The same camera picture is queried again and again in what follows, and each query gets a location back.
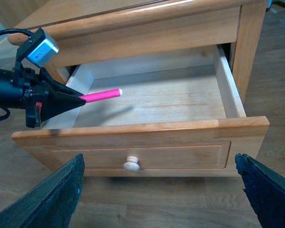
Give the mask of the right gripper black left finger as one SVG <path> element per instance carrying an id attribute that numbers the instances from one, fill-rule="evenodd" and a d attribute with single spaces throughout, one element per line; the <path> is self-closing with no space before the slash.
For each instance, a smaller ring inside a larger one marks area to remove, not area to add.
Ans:
<path id="1" fill-rule="evenodd" d="M 82 195 L 85 162 L 78 154 L 0 212 L 0 228 L 67 228 Z"/>

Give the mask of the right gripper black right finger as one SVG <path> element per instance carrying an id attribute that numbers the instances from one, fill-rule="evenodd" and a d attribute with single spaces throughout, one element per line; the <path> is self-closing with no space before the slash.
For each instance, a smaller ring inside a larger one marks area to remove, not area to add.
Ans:
<path id="1" fill-rule="evenodd" d="M 235 163 L 261 227 L 285 228 L 285 177 L 247 154 L 237 154 Z"/>

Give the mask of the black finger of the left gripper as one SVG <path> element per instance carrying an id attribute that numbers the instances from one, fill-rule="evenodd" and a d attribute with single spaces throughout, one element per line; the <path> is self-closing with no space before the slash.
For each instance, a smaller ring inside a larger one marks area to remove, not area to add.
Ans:
<path id="1" fill-rule="evenodd" d="M 41 123 L 59 114 L 86 104 L 84 99 L 68 94 L 39 95 L 39 102 L 42 103 L 40 111 Z"/>
<path id="2" fill-rule="evenodd" d="M 75 97 L 83 95 L 82 93 L 63 85 L 60 82 L 55 81 L 44 67 L 40 69 L 39 76 L 41 81 L 47 82 L 56 92 L 72 95 Z"/>

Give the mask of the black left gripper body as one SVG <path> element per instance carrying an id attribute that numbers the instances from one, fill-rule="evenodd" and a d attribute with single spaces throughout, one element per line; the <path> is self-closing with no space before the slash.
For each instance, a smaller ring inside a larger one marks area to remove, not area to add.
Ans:
<path id="1" fill-rule="evenodd" d="M 44 101 L 45 85 L 42 81 L 48 71 L 42 67 L 39 74 L 31 68 L 15 68 L 11 85 L 16 93 L 12 96 L 12 108 L 24 109 L 26 126 L 29 128 L 40 127 L 41 108 Z"/>

